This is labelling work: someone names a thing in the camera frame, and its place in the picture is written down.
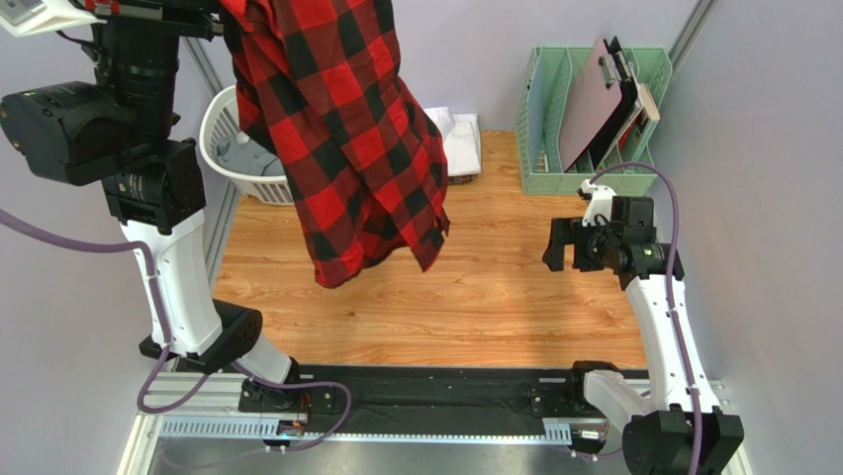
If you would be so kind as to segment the red black plaid shirt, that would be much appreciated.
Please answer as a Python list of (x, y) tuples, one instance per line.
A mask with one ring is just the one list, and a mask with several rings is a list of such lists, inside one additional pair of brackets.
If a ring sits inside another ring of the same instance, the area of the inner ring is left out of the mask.
[(315, 279), (335, 288), (449, 231), (441, 132), (400, 75), (389, 1), (225, 1), (240, 128), (286, 173)]

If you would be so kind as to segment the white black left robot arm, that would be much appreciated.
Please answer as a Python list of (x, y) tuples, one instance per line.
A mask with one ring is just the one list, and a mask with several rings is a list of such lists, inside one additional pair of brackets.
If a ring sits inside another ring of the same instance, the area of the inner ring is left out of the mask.
[(193, 371), (234, 367), (266, 386), (292, 383), (296, 361), (263, 334), (261, 314), (215, 300), (206, 277), (206, 198), (197, 146), (172, 127), (184, 38), (224, 30), (218, 1), (5, 1), (2, 27), (23, 38), (87, 26), (80, 47), (93, 82), (12, 93), (1, 127), (37, 176), (100, 183), (110, 214), (136, 248), (151, 307), (142, 355), (180, 357)]

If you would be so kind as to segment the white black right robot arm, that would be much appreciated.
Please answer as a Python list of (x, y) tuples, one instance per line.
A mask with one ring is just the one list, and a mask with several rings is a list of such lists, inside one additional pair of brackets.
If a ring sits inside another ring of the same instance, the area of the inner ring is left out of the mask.
[(684, 270), (658, 241), (654, 204), (607, 187), (581, 195), (581, 218), (551, 222), (542, 260), (552, 271), (611, 270), (638, 322), (650, 390), (643, 396), (610, 364), (589, 364), (580, 378), (585, 402), (620, 429), (632, 474), (723, 474), (744, 439), (740, 418), (724, 411), (704, 375), (684, 301)]

